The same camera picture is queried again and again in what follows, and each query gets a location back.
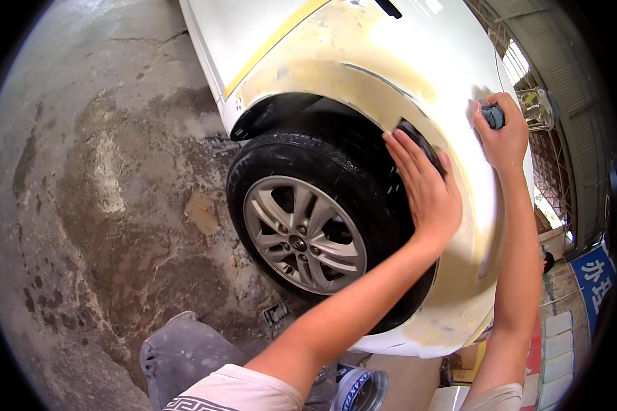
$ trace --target sanding block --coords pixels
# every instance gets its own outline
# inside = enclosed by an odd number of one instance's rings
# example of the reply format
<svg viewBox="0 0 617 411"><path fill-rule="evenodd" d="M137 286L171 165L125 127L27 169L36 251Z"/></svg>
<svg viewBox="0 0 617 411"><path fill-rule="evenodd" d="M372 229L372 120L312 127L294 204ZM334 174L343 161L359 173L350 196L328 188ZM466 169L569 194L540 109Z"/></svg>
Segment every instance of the sanding block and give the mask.
<svg viewBox="0 0 617 411"><path fill-rule="evenodd" d="M421 150L423 150L434 168L437 169L439 174L441 174L441 177L445 177L446 173L444 166L441 165L441 160L439 160L439 157L436 155L436 152L434 151L432 146L428 143L427 140L425 140L425 137L423 137L423 135L419 133L416 127L413 127L413 125L407 120L402 119L400 120L400 123L398 123L397 128L404 131L409 136L409 138L411 138L413 142L416 143L416 145L418 145Z"/></svg>

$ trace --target paint can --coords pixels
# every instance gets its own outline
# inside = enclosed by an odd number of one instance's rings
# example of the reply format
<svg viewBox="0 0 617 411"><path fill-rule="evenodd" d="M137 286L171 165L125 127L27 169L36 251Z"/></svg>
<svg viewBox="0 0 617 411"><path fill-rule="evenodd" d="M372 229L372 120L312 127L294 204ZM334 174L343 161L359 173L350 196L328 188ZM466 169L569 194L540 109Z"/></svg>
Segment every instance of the paint can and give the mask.
<svg viewBox="0 0 617 411"><path fill-rule="evenodd" d="M338 364L338 391L329 411L379 411L388 391L383 371Z"/></svg>

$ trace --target wheel spoke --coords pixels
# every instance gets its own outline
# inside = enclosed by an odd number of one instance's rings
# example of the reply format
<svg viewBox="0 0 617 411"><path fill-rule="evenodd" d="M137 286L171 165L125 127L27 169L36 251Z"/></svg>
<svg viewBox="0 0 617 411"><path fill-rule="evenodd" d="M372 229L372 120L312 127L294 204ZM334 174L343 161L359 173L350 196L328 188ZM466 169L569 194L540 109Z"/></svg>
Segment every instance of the wheel spoke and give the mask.
<svg viewBox="0 0 617 411"><path fill-rule="evenodd" d="M349 244L339 244L327 240L324 233L321 233L313 238L309 244L320 250L320 254L314 256L314 258L320 260L322 264L345 275L359 273L358 264L360 254L356 250L353 242Z"/></svg>
<svg viewBox="0 0 617 411"><path fill-rule="evenodd" d="M272 262L280 262L281 260L283 260L284 258L286 258L292 253L293 253L292 250L285 250L285 249L275 250L275 251L265 250L265 252L263 253L263 257L266 259L269 259Z"/></svg>
<svg viewBox="0 0 617 411"><path fill-rule="evenodd" d="M306 287L314 287L313 279L311 278L311 269L309 268L309 265L297 259L297 268L299 282L304 284L304 286Z"/></svg>
<svg viewBox="0 0 617 411"><path fill-rule="evenodd" d="M275 231L279 231L279 226L288 227L290 224L290 214L272 198L271 190L258 190L251 203L258 217Z"/></svg>
<svg viewBox="0 0 617 411"><path fill-rule="evenodd" d="M268 249L274 245L281 244L286 241L286 238L281 234L270 234L264 235L263 233L258 233L255 239L253 239L256 245L259 247Z"/></svg>
<svg viewBox="0 0 617 411"><path fill-rule="evenodd" d="M308 222L308 235L315 235L322 229L324 224L329 221L329 219L335 217L336 215L336 210L334 210L331 204L327 200L318 197L315 202L315 207L313 207L311 218Z"/></svg>
<svg viewBox="0 0 617 411"><path fill-rule="evenodd" d="M291 215L291 225L296 227L300 224L305 224L306 210L315 196L309 191L309 189L300 185L293 187L293 192L295 195L295 200L293 203L293 214Z"/></svg>
<svg viewBox="0 0 617 411"><path fill-rule="evenodd" d="M314 257L309 257L307 265L309 270L311 271L311 279L313 280L313 284L325 291L329 290L329 287L331 286L331 281L326 279L326 277L324 276L324 273L322 272L322 267L320 266L320 261L318 261Z"/></svg>

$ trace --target cardboard box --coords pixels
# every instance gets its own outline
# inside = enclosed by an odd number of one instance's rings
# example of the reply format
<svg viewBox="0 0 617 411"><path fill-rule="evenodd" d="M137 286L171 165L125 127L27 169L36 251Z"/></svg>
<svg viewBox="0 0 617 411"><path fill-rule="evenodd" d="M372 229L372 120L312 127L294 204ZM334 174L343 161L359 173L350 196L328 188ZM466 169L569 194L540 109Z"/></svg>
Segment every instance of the cardboard box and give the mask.
<svg viewBox="0 0 617 411"><path fill-rule="evenodd" d="M449 357L452 371L451 385L470 385L473 382L486 348L487 341L482 341L480 344L458 350ZM471 369L464 368L464 366L470 367L471 363L473 363Z"/></svg>

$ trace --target hand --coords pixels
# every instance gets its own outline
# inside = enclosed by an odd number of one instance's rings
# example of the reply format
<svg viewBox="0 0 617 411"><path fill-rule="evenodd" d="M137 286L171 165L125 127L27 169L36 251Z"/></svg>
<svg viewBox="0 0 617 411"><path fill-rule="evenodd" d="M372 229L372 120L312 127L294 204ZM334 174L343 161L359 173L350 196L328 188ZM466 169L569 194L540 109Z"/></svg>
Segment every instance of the hand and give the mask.
<svg viewBox="0 0 617 411"><path fill-rule="evenodd" d="M450 158L444 152L439 154L446 171L445 178L441 178L423 150L409 136L398 129L394 136L382 134L409 198L416 227L410 241L428 241L441 253L462 222L462 197L452 175Z"/></svg>
<svg viewBox="0 0 617 411"><path fill-rule="evenodd" d="M498 104L505 114L505 125L492 129L482 116L480 103L474 103L473 125L482 139L487 161L501 181L513 174L523 175L523 158L528 149L528 123L523 113L507 93L492 94L484 103Z"/></svg>

